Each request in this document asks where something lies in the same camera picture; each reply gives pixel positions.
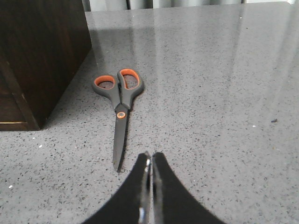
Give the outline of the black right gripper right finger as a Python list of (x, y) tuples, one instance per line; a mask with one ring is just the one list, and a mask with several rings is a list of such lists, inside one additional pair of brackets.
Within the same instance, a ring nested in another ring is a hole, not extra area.
[(222, 224), (184, 187), (170, 168), (165, 155), (152, 160), (154, 220), (156, 224)]

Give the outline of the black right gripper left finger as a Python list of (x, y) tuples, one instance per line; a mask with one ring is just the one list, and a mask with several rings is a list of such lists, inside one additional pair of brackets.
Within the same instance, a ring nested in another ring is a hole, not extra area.
[(116, 193), (85, 224), (147, 224), (150, 212), (148, 152), (138, 155), (133, 169)]

